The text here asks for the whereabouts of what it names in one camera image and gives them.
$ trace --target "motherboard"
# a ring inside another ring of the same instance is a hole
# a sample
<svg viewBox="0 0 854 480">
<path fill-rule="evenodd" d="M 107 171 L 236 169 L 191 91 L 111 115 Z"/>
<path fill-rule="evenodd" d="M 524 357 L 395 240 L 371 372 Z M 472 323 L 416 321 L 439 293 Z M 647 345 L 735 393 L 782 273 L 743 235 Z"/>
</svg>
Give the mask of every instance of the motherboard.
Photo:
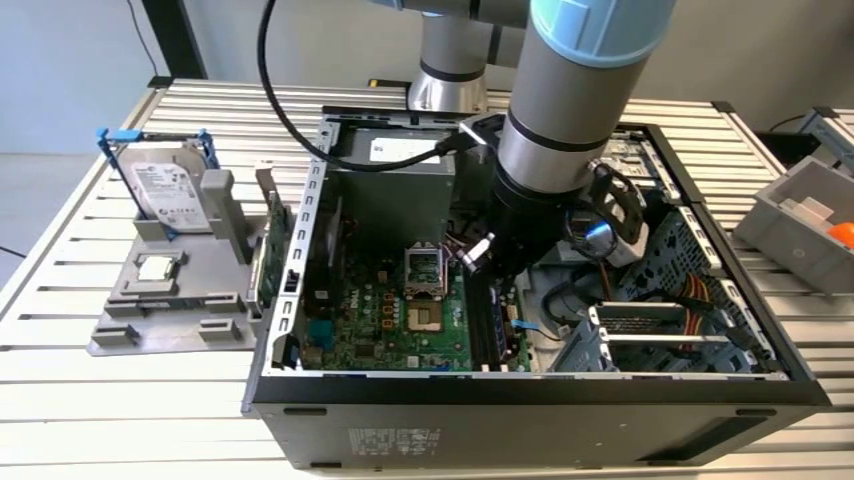
<svg viewBox="0 0 854 480">
<path fill-rule="evenodd" d="M 395 269 L 387 260 L 347 261 L 333 318 L 315 318 L 308 324 L 305 369 L 472 371 L 463 267 L 452 260 L 445 262 L 451 265 L 441 275 L 444 297 L 407 294 L 407 274 L 432 275 L 425 273 L 427 264 L 432 265 L 427 260 L 413 258 L 412 269 Z M 500 301 L 505 311 L 507 299 Z M 518 311 L 515 300 L 509 309 Z M 503 335 L 503 328 L 496 324 L 496 333 Z M 505 364 L 513 371 L 530 371 L 524 332 L 511 334 L 518 348 Z"/>
</svg>

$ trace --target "green circuit board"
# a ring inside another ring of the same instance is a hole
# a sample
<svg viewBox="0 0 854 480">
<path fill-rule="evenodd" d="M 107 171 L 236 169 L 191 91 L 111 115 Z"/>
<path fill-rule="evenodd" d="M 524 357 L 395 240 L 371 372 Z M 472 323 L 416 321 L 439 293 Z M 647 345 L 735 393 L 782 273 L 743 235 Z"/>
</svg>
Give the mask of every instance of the green circuit board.
<svg viewBox="0 0 854 480">
<path fill-rule="evenodd" d="M 313 362 L 307 358 L 307 368 L 471 371 L 460 272 L 448 272 L 448 293 L 440 302 L 407 301 L 399 276 L 387 273 L 385 283 L 363 282 L 376 275 L 360 273 L 353 272 L 344 281 L 332 348 L 323 352 L 320 364 L 316 357 Z"/>
<path fill-rule="evenodd" d="M 281 205 L 277 193 L 271 193 L 268 218 L 267 238 L 263 245 L 263 264 L 260 267 L 260 285 L 257 286 L 257 298 L 264 308 L 272 305 L 272 301 L 279 295 L 288 245 L 287 210 Z"/>
</svg>

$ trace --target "white wall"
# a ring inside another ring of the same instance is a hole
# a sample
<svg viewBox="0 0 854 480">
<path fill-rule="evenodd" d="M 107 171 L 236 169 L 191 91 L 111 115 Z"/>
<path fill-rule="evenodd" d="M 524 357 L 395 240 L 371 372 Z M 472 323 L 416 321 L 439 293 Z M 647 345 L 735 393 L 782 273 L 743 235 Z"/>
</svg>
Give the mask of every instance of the white wall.
<svg viewBox="0 0 854 480">
<path fill-rule="evenodd" d="M 257 82 L 255 45 L 264 0 L 185 0 L 211 78 Z M 411 80 L 417 73 L 420 15 L 365 0 L 279 0 L 268 34 L 276 83 L 364 87 L 369 78 Z M 493 88 L 513 71 L 492 69 Z"/>
<path fill-rule="evenodd" d="M 263 0 L 185 3 L 211 78 L 256 82 Z M 348 87 L 371 77 L 405 80 L 419 41 L 413 12 L 364 0 L 279 0 L 271 75 Z M 679 0 L 635 96 L 728 100 L 767 127 L 814 104 L 854 107 L 852 56 L 850 0 Z M 0 65 L 0 152 L 93 151 L 95 129 L 120 124 L 152 74 L 124 0 L 0 0 Z M 511 81 L 512 71 L 489 70 L 492 88 Z"/>
<path fill-rule="evenodd" d="M 124 0 L 0 0 L 0 68 L 0 152 L 95 152 L 95 130 L 121 124 L 152 77 Z"/>
<path fill-rule="evenodd" d="M 854 107 L 854 2 L 679 0 L 635 95 L 727 100 L 752 128 Z"/>
<path fill-rule="evenodd" d="M 185 1 L 212 78 L 256 82 L 264 1 Z M 363 0 L 280 0 L 269 33 L 279 83 L 363 86 L 416 72 L 413 12 Z M 851 0 L 679 0 L 635 96 L 728 100 L 754 127 L 768 127 L 816 104 L 854 107 L 852 60 Z M 489 70 L 492 88 L 511 81 L 512 71 Z"/>
</svg>

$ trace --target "blue cable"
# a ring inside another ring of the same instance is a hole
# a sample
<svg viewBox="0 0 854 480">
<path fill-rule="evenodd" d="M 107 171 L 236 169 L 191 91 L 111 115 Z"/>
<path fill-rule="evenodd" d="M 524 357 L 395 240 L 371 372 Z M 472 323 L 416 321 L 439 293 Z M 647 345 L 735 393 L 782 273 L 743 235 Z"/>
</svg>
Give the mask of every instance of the blue cable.
<svg viewBox="0 0 854 480">
<path fill-rule="evenodd" d="M 527 331 L 539 333 L 543 337 L 546 337 L 552 342 L 562 341 L 559 338 L 552 337 L 546 332 L 543 332 L 539 328 L 539 325 L 536 325 L 534 322 L 526 322 L 523 320 L 511 320 L 509 324 L 512 325 L 512 328 L 518 328 L 520 330 L 527 330 Z"/>
</svg>

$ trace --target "red and yellow wires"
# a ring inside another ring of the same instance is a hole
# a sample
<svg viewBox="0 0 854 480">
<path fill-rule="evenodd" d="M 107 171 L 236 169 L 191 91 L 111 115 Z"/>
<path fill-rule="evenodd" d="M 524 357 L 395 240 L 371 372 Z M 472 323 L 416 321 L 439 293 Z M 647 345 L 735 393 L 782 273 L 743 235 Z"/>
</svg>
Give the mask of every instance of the red and yellow wires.
<svg viewBox="0 0 854 480">
<path fill-rule="evenodd" d="M 684 286 L 679 292 L 679 296 L 683 298 L 691 298 L 694 300 L 702 300 L 708 303 L 711 300 L 708 296 L 708 287 L 692 273 L 687 274 L 684 280 Z M 684 331 L 683 335 L 696 335 L 699 333 L 699 327 L 703 323 L 703 317 L 694 313 L 688 308 L 684 309 Z M 691 345 L 682 345 L 682 350 L 690 351 Z"/>
</svg>

